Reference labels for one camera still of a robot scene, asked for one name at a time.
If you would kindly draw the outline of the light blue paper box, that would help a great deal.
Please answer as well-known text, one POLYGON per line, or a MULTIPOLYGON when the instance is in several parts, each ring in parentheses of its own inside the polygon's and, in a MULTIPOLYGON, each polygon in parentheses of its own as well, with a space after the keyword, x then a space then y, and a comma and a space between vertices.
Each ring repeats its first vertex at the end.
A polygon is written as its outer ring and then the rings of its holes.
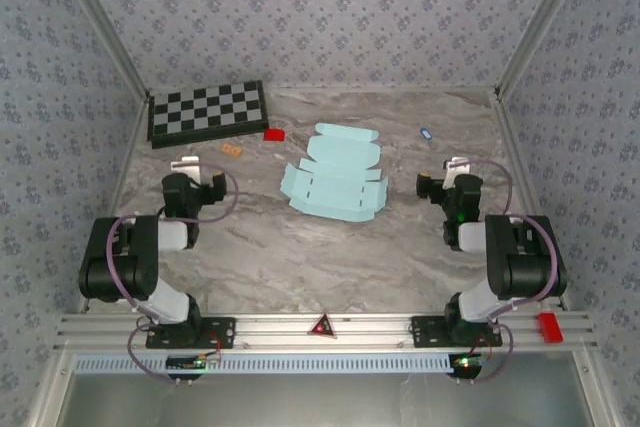
POLYGON ((288 164, 280 191, 294 209, 312 216, 367 222, 386 205, 389 179, 375 130, 318 123, 307 156, 288 164))

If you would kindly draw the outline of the black grey chessboard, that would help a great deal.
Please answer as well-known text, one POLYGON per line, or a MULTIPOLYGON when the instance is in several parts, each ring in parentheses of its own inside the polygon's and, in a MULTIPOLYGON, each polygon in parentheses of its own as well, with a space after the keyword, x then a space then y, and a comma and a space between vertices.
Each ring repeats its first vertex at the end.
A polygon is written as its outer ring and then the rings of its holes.
POLYGON ((269 128, 262 82, 152 94, 147 140, 154 149, 263 132, 269 128))

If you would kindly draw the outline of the long red block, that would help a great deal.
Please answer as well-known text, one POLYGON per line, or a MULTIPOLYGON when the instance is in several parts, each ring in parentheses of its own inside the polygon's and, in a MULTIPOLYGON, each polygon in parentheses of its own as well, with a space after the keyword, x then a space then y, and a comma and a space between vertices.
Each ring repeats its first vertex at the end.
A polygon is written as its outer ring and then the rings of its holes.
POLYGON ((559 344, 564 341, 564 336, 557 317, 552 312, 541 312, 536 316, 539 333, 547 344, 559 344))

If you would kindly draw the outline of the small circuit board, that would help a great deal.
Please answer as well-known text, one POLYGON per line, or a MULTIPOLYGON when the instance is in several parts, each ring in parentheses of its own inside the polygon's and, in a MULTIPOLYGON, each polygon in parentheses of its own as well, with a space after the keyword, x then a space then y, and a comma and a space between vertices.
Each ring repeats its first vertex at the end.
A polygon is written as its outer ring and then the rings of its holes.
POLYGON ((194 381, 211 370, 221 360, 216 352, 199 355, 170 355, 165 361, 165 371, 173 380, 194 381))
POLYGON ((452 371, 448 376, 460 380, 475 380, 481 373, 486 359, 480 354, 452 354, 449 356, 452 371))

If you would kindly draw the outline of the red black triangle emblem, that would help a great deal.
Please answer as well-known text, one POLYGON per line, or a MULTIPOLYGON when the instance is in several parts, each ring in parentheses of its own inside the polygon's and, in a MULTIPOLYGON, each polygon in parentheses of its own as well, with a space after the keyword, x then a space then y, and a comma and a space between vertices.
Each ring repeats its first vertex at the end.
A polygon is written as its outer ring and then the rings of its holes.
POLYGON ((323 313, 320 317, 313 323, 311 328, 308 330, 309 335, 316 335, 326 338, 337 337, 336 330, 332 324, 332 321, 329 317, 328 313, 323 313))

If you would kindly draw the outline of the grey metal panel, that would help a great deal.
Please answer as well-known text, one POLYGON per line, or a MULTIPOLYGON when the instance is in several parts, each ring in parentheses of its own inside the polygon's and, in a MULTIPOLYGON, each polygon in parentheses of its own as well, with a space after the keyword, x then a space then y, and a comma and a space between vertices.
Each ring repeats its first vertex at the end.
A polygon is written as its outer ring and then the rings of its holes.
POLYGON ((222 375, 173 387, 77 375, 56 427, 594 427, 570 374, 485 385, 445 375, 222 375))

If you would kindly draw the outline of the aluminium side rail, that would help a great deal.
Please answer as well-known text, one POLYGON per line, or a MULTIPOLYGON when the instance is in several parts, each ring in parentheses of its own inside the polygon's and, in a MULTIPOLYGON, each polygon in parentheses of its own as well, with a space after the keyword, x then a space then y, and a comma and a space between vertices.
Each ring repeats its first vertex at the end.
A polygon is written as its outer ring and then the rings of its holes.
MULTIPOLYGON (((523 219, 523 216, 526 216, 530 220, 532 220, 533 216, 539 216, 541 214, 541 207, 532 184, 531 176, 524 162, 524 152, 515 134, 511 114, 497 94, 490 96, 490 103, 495 111, 498 130, 508 160, 509 171, 513 178, 516 201, 514 207, 510 208, 510 213, 518 223, 524 224, 528 229, 532 229, 534 233, 538 233, 539 230, 536 227, 528 220, 523 219)), ((569 307, 570 304, 565 300, 564 295, 561 294, 560 296, 547 295, 545 298, 539 300, 528 301, 526 304, 521 303, 517 306, 517 309, 536 310, 539 312, 563 312, 568 311, 569 307)))
POLYGON ((127 142, 124 156, 120 163, 120 169, 118 177, 116 179, 115 187, 112 189, 111 196, 109 197, 109 203, 107 205, 107 214, 113 215, 118 212, 123 192, 125 189, 127 175, 130 169, 131 161, 135 153, 136 144, 140 136, 140 132, 143 131, 143 125, 148 119, 148 107, 149 107, 150 91, 144 92, 144 97, 141 100, 139 109, 137 110, 135 123, 133 130, 127 142))

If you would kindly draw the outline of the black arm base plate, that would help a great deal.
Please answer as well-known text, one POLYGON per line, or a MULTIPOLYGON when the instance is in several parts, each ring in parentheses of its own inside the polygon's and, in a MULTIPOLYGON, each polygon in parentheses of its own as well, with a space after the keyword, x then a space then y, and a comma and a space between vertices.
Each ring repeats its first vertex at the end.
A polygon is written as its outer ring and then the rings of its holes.
POLYGON ((232 349, 235 333, 234 317, 203 317, 198 325, 183 322, 149 327, 145 346, 165 350, 232 349))
POLYGON ((409 332, 415 348, 432 347, 500 347, 502 336, 487 323, 454 322, 444 316, 414 316, 409 332))

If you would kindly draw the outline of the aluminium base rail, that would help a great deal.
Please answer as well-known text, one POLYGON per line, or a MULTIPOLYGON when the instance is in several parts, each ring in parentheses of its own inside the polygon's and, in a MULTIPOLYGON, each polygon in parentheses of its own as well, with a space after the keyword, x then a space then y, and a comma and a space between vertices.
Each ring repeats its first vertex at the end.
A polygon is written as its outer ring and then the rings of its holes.
MULTIPOLYGON (((543 340, 534 312, 510 312, 499 318, 514 339, 514 351, 571 352, 598 347, 589 316, 556 311, 563 341, 543 340)), ((404 353, 413 352, 412 313, 332 314, 336 335, 310 332, 317 314, 234 314, 218 335, 233 335, 232 354, 242 353, 404 353)), ((135 314, 73 314, 63 318, 54 337, 56 350, 76 353, 123 353, 138 325, 135 314)))

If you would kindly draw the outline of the aluminium frame post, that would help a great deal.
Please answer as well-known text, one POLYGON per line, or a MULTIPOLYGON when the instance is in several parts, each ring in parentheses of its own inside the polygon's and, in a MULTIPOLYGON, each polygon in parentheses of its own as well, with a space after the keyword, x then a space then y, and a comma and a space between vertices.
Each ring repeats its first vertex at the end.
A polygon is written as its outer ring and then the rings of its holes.
POLYGON ((507 100, 517 86, 564 2, 565 0, 539 1, 520 41, 495 85, 499 101, 507 100))
POLYGON ((144 101, 147 98, 144 82, 100 0, 77 1, 132 94, 144 101))

